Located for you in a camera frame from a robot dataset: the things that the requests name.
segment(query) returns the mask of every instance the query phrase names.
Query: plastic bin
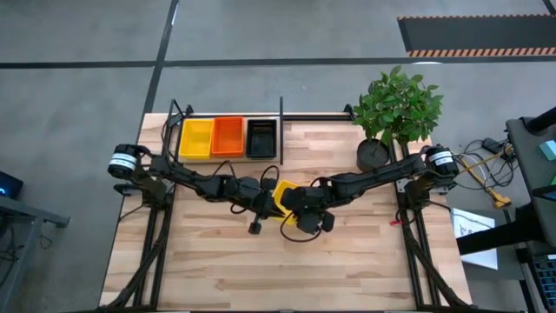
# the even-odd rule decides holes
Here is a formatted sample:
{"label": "plastic bin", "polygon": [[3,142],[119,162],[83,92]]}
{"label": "plastic bin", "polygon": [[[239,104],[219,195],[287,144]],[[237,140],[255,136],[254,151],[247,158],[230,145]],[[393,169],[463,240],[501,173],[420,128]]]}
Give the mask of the plastic bin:
{"label": "plastic bin", "polygon": [[[281,196],[284,194],[284,190],[286,188],[295,189],[295,187],[299,187],[299,185],[296,185],[295,183],[285,181],[285,180],[282,180],[278,183],[278,186],[276,186],[275,192],[272,194],[272,197],[274,198],[275,204],[278,207],[278,209],[284,212],[284,217],[271,217],[272,219],[282,222],[284,218],[288,217],[289,213],[291,213],[290,210],[286,209],[283,205],[280,204],[280,199]],[[295,225],[296,222],[297,222],[297,217],[291,216],[286,221],[286,225],[293,226]]]}
{"label": "plastic bin", "polygon": [[246,156],[251,158],[276,157],[276,120],[247,121]]}
{"label": "plastic bin", "polygon": [[182,128],[180,157],[210,159],[213,125],[212,119],[186,119]]}
{"label": "plastic bin", "polygon": [[241,157],[244,147],[243,117],[217,117],[212,137],[214,157]]}

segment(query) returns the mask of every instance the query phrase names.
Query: black bin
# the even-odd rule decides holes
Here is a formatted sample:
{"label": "black bin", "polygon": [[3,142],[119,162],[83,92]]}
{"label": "black bin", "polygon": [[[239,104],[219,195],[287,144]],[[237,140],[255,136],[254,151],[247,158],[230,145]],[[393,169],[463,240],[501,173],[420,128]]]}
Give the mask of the black bin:
{"label": "black bin", "polygon": [[251,158],[276,157],[276,120],[247,121],[247,148],[245,155]]}

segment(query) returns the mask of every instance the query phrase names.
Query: potted plant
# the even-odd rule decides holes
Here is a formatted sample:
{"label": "potted plant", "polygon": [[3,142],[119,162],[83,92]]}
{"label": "potted plant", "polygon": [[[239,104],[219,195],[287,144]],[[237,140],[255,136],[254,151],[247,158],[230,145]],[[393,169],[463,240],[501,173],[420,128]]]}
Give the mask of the potted plant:
{"label": "potted plant", "polygon": [[438,86],[426,86],[422,75],[409,78],[400,70],[397,65],[390,75],[381,73],[382,78],[371,82],[368,93],[360,95],[359,105],[354,106],[354,124],[360,125],[367,137],[357,147],[357,167],[362,171],[387,163],[392,140],[400,144],[419,137],[425,140],[438,125],[444,97],[433,94]]}

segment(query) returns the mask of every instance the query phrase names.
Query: wooden table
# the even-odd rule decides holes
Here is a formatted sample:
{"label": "wooden table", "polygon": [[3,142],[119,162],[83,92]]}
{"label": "wooden table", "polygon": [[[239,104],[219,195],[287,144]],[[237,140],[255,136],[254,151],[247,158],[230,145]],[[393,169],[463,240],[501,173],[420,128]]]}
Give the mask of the wooden table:
{"label": "wooden table", "polygon": [[[160,151],[166,117],[146,115],[139,144]],[[363,138],[361,127],[350,123],[285,122],[281,179],[308,184],[317,176],[357,172],[355,151]],[[412,143],[409,149],[416,152],[424,144]],[[267,166],[234,165],[238,176],[255,177]],[[208,174],[216,165],[188,167]],[[126,198],[122,214],[140,203],[139,196]],[[332,209],[334,230],[311,243],[288,242],[272,220],[263,221],[259,236],[249,235],[253,214],[232,215],[229,206],[204,202],[191,190],[177,188],[159,310],[414,309],[401,228],[389,224],[397,210],[392,184]],[[471,303],[448,211],[430,206],[423,215],[434,265],[456,294]],[[147,209],[139,210],[120,222],[101,304],[113,300],[136,271],[148,216]],[[307,236],[295,228],[286,231]],[[419,272],[425,302],[430,303],[422,267]],[[145,302],[151,280],[148,275]]]}

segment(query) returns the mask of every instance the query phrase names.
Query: gray floor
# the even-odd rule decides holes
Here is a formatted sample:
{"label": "gray floor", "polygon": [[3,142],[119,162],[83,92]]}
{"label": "gray floor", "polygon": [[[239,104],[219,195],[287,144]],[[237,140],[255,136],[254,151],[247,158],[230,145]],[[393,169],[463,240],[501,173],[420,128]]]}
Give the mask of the gray floor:
{"label": "gray floor", "polygon": [[[0,0],[0,63],[155,60],[169,0]],[[541,0],[182,0],[167,59],[403,57],[395,18],[409,15],[547,13]],[[355,103],[390,65],[181,69],[162,72],[154,110],[169,100],[196,111],[335,111]],[[433,140],[462,150],[505,137],[504,121],[554,106],[556,63],[406,65],[445,95]],[[71,216],[45,234],[17,312],[94,308],[122,199],[106,172],[117,143],[133,143],[152,69],[0,70],[0,170],[26,182],[23,200]],[[473,186],[466,177],[461,183]],[[500,192],[528,200],[520,173]],[[479,191],[456,188],[450,204],[490,209]],[[524,309],[517,282],[467,268],[473,302]]]}

